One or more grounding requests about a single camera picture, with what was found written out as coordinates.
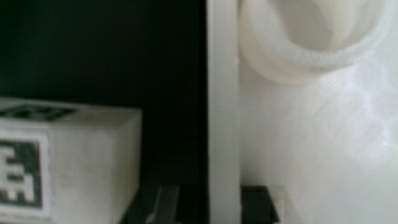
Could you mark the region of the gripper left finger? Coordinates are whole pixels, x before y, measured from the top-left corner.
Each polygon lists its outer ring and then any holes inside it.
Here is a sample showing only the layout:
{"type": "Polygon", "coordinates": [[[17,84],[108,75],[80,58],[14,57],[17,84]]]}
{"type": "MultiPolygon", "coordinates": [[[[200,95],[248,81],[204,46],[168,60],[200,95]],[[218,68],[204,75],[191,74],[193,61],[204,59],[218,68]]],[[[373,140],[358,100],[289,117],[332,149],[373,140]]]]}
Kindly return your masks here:
{"type": "Polygon", "coordinates": [[[209,224],[206,185],[142,185],[119,224],[209,224]]]}

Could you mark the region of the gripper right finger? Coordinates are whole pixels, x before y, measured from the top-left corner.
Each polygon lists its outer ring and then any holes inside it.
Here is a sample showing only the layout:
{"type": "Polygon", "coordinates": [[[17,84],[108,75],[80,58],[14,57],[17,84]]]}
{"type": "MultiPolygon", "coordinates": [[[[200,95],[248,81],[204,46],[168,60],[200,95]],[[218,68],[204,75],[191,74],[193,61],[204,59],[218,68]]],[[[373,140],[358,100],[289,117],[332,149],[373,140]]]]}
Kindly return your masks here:
{"type": "Polygon", "coordinates": [[[286,224],[284,191],[277,186],[241,187],[241,224],[286,224]]]}

